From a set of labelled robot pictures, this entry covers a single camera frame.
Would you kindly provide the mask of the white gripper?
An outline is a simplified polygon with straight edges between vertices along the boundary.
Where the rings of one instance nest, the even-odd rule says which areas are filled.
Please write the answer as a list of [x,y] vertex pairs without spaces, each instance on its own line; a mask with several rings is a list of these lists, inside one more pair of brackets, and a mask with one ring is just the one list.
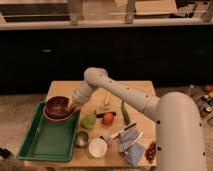
[[86,81],[82,81],[72,94],[72,101],[74,103],[69,105],[68,111],[74,112],[79,105],[87,103],[95,91],[96,88],[94,86],[89,85]]

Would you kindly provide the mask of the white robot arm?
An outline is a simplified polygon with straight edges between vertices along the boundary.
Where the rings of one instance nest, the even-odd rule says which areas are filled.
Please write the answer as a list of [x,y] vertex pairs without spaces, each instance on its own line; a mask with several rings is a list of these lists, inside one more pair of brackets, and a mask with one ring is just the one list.
[[73,91],[72,102],[83,105],[102,88],[156,123],[156,171],[207,171],[200,113],[186,94],[161,98],[111,79],[102,68],[90,67]]

